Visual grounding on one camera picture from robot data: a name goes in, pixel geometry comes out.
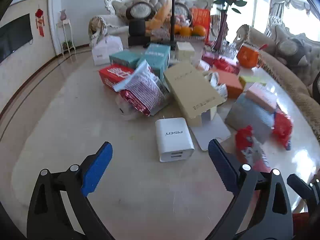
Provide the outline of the pink strawberry snack tube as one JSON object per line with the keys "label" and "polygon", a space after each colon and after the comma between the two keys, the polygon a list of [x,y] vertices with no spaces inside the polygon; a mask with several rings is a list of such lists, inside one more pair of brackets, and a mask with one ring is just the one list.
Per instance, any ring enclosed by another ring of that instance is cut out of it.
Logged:
{"label": "pink strawberry snack tube", "polygon": [[271,171],[262,144],[255,138],[252,126],[239,129],[235,135],[236,155],[242,164],[248,164],[255,171]]}

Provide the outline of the white Pisen charger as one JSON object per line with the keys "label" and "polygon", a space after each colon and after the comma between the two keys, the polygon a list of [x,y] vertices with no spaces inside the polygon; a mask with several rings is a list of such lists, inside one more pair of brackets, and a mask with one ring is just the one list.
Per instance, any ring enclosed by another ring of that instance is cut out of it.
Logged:
{"label": "white Pisen charger", "polygon": [[185,118],[158,119],[156,141],[161,163],[187,160],[195,148]]}

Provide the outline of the teal mosquito liquid box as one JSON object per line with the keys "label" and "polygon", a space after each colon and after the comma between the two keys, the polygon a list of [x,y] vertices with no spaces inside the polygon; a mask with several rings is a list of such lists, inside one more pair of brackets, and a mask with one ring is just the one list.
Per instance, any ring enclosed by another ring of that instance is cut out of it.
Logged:
{"label": "teal mosquito liquid box", "polygon": [[153,73],[158,76],[161,81],[163,81],[164,72],[169,66],[170,51],[170,46],[151,43],[137,62],[136,66],[138,67],[140,63],[146,60]]}

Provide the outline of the yellow-green small box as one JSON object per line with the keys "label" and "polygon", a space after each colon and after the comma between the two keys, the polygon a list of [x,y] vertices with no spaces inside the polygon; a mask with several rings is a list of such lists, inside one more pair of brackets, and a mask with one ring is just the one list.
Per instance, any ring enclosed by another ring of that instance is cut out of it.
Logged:
{"label": "yellow-green small box", "polygon": [[253,85],[254,83],[259,83],[263,86],[266,85],[266,82],[261,78],[255,77],[255,76],[247,76],[247,75],[240,75],[239,82],[241,83],[243,88]]}

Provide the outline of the red rectangular box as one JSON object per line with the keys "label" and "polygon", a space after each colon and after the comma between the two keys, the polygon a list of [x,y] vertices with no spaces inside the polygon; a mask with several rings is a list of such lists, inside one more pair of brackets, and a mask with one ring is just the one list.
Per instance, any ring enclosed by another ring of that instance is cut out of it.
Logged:
{"label": "red rectangular box", "polygon": [[100,78],[105,86],[114,91],[114,85],[127,79],[134,70],[119,64],[112,64],[103,69],[98,70]]}

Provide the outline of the red white snack bag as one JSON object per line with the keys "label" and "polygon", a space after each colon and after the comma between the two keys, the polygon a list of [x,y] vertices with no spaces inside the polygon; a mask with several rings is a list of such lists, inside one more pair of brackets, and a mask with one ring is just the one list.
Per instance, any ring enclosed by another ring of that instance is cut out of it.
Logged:
{"label": "red white snack bag", "polygon": [[113,86],[115,92],[146,116],[153,116],[165,107],[170,92],[143,60],[128,78]]}

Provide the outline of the orange mug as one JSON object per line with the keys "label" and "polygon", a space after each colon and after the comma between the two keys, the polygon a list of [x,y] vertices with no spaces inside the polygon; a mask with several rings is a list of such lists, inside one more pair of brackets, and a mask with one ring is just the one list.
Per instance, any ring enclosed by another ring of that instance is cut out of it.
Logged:
{"label": "orange mug", "polygon": [[255,48],[252,45],[243,43],[236,56],[240,66],[247,69],[256,67],[258,64],[259,51],[267,47],[268,44],[263,44],[260,48]]}

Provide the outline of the magenta red flat box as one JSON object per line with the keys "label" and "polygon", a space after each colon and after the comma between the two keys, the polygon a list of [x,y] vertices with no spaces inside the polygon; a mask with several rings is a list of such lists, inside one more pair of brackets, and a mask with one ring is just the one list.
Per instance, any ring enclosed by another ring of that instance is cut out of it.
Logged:
{"label": "magenta red flat box", "polygon": [[208,63],[210,68],[215,68],[235,75],[240,73],[240,66],[229,58],[205,51],[202,54],[201,59]]}

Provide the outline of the teal tissue box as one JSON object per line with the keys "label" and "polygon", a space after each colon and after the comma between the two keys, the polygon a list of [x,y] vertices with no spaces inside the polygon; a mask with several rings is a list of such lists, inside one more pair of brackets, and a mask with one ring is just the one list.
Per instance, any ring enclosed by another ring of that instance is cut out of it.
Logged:
{"label": "teal tissue box", "polygon": [[135,69],[141,55],[129,50],[122,50],[109,56],[110,63],[119,64],[124,67]]}

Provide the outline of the cream yellow box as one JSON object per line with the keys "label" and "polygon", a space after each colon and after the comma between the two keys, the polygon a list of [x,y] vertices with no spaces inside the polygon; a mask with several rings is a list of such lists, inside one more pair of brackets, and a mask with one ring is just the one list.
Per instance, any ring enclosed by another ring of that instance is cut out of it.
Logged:
{"label": "cream yellow box", "polygon": [[195,49],[190,42],[176,42],[175,57],[179,61],[190,61],[195,56]]}

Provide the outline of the white side table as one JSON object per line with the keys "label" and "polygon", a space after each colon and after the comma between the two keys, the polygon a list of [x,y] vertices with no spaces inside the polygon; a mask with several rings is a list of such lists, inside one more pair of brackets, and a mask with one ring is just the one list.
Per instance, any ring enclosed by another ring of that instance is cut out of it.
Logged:
{"label": "white side table", "polygon": [[70,19],[67,18],[58,22],[56,31],[62,55],[65,53],[71,54],[72,50],[76,51]]}

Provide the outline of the orange fruit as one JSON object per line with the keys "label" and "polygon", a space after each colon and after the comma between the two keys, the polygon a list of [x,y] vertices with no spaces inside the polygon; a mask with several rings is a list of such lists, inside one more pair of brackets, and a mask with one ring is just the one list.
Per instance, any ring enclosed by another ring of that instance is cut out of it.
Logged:
{"label": "orange fruit", "polygon": [[192,29],[193,36],[205,37],[206,36],[206,28],[202,25],[195,25]]}
{"label": "orange fruit", "polygon": [[180,27],[179,34],[183,37],[189,37],[192,35],[193,30],[188,26]]}

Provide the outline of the ornate white sofa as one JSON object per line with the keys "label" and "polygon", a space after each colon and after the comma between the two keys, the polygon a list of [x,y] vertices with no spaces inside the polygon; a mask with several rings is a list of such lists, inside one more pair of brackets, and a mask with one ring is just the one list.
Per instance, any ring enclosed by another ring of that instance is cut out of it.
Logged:
{"label": "ornate white sofa", "polygon": [[105,0],[108,15],[94,16],[88,26],[89,46],[95,47],[106,35],[120,35],[123,46],[127,47],[128,24],[131,20],[150,21],[163,6],[171,12],[172,0]]}

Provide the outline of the red chinese knot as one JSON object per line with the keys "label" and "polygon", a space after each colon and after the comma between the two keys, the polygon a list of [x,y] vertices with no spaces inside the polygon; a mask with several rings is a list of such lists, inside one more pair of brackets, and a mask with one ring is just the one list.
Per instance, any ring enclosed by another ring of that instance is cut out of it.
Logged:
{"label": "red chinese knot", "polygon": [[44,12],[43,10],[41,10],[40,8],[37,9],[37,11],[35,12],[35,21],[36,21],[36,28],[39,31],[39,35],[41,37],[44,37]]}

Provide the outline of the black phone stand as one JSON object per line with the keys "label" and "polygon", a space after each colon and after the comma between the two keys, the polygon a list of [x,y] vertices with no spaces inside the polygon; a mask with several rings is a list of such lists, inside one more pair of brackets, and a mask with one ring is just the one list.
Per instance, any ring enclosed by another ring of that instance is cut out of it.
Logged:
{"label": "black phone stand", "polygon": [[173,51],[176,48],[175,41],[175,0],[171,0],[171,17],[170,17],[170,41],[166,43],[170,46],[170,50]]}

